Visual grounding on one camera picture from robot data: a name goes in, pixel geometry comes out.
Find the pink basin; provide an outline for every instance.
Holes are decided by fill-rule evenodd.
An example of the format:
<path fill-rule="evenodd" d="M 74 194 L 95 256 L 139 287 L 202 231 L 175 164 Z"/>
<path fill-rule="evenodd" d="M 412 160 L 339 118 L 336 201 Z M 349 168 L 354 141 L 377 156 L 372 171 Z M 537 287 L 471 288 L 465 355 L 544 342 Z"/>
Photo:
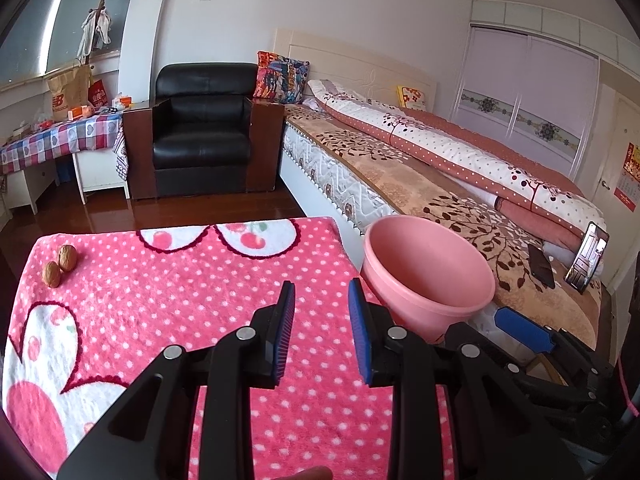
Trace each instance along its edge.
<path fill-rule="evenodd" d="M 493 299 L 484 256 L 455 232 L 425 218 L 385 216 L 365 235 L 361 275 L 396 321 L 436 342 Z"/>

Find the metal bolt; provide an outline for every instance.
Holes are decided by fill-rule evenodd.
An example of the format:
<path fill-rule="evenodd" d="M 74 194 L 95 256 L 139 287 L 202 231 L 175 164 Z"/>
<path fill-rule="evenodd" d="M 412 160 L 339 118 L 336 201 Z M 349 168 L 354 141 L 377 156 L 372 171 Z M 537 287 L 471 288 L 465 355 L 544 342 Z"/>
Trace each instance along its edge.
<path fill-rule="evenodd" d="M 406 330 L 404 328 L 402 328 L 401 326 L 393 326 L 389 330 L 386 331 L 386 334 L 391 339 L 400 340 L 400 339 L 404 339 L 406 337 Z"/>
<path fill-rule="evenodd" d="M 162 352 L 162 355 L 166 359 L 178 358 L 182 355 L 182 348 L 180 348 L 178 345 L 168 346 L 167 348 L 164 349 L 164 352 Z"/>
<path fill-rule="evenodd" d="M 480 355 L 480 349 L 476 345 L 466 344 L 461 349 L 462 355 L 470 359 Z"/>
<path fill-rule="evenodd" d="M 243 326 L 236 332 L 236 337 L 240 341 L 247 341 L 249 339 L 253 339 L 255 337 L 255 330 L 250 326 Z"/>

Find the black smartphone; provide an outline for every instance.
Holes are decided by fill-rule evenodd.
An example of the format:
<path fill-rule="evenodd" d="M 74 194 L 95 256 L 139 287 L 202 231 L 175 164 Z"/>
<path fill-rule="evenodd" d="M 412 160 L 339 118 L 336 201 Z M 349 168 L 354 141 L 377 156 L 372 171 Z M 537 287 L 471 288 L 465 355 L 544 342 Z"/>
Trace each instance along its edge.
<path fill-rule="evenodd" d="M 583 293 L 589 285 L 608 241 L 609 235 L 594 222 L 589 222 L 580 250 L 575 255 L 574 264 L 564 277 L 564 280 L 578 292 Z"/>
<path fill-rule="evenodd" d="M 529 268 L 531 269 L 532 275 L 548 286 L 548 288 L 556 288 L 554 272 L 546 254 L 534 245 L 528 244 L 527 247 L 529 248 Z"/>

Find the red gift bag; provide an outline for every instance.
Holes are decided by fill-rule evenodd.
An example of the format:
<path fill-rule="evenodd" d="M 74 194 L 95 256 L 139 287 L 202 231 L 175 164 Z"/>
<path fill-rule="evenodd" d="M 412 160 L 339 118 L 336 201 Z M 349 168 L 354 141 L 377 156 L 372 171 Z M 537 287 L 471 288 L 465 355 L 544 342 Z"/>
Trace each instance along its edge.
<path fill-rule="evenodd" d="M 96 108 L 101 106 L 107 106 L 109 100 L 107 99 L 107 92 L 104 90 L 102 79 L 98 79 L 94 84 L 89 86 L 89 102 Z"/>

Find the brown floral bed sheet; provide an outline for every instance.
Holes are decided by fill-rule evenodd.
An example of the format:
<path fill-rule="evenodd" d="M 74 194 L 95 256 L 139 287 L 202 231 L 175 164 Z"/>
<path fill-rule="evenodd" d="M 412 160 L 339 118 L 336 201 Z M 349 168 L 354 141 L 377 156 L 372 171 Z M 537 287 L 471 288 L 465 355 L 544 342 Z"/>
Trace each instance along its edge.
<path fill-rule="evenodd" d="M 428 218 L 471 242 L 494 272 L 494 301 L 498 306 L 510 306 L 540 325 L 564 328 L 595 348 L 599 280 L 593 280 L 580 295 L 564 282 L 566 269 L 553 261 L 556 288 L 547 288 L 531 275 L 528 262 L 527 244 L 541 247 L 542 242 L 501 213 L 476 202 L 439 171 L 306 107 L 287 105 L 286 121 L 345 165 L 396 211 Z"/>

